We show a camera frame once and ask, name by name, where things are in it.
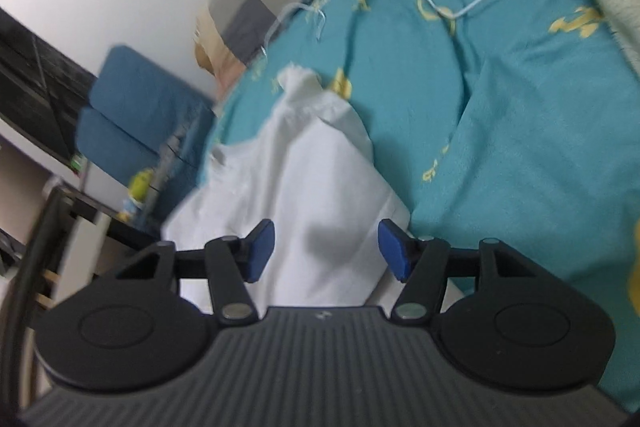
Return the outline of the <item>yellow green plush toy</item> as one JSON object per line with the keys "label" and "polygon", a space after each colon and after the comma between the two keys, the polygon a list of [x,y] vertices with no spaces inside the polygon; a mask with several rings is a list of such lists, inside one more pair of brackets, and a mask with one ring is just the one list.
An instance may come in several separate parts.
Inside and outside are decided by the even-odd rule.
{"label": "yellow green plush toy", "polygon": [[117,215],[119,221],[129,223],[140,215],[153,178],[153,168],[142,169],[131,178],[128,185],[127,198],[122,204],[122,210]]}

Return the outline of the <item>white t-shirt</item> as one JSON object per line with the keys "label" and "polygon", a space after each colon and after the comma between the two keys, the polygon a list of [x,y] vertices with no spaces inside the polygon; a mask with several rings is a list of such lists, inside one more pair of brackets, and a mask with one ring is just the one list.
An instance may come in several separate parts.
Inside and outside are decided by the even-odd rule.
{"label": "white t-shirt", "polygon": [[274,251],[248,288],[259,311],[363,305],[387,269],[378,222],[405,227],[409,211],[375,169],[348,102],[302,66],[277,80],[283,93],[255,138],[210,150],[204,182],[167,218],[163,239],[198,249],[269,219]]}

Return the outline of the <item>teal patterned bed sheet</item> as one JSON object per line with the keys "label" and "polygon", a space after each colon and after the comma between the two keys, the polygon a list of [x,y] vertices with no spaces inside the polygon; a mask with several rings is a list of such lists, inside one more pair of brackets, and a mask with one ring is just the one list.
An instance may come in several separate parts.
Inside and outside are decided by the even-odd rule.
{"label": "teal patterned bed sheet", "polygon": [[639,406],[639,81],[592,0],[323,0],[245,72],[209,140],[262,127],[296,63],[349,99],[416,235],[496,236],[605,309],[602,387]]}

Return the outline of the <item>dark window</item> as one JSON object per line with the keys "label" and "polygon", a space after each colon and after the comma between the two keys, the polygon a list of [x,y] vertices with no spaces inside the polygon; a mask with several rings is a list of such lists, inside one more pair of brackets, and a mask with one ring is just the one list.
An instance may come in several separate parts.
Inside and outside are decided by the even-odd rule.
{"label": "dark window", "polygon": [[96,76],[7,12],[0,17],[1,118],[65,165]]}

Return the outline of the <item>blue covered chair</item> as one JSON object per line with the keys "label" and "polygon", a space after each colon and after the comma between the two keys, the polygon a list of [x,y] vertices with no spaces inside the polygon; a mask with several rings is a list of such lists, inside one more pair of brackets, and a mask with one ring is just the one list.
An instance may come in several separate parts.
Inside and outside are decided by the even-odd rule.
{"label": "blue covered chair", "polygon": [[76,150],[121,184],[171,158],[154,225],[195,187],[215,115],[212,102],[129,46],[107,53],[76,127]]}

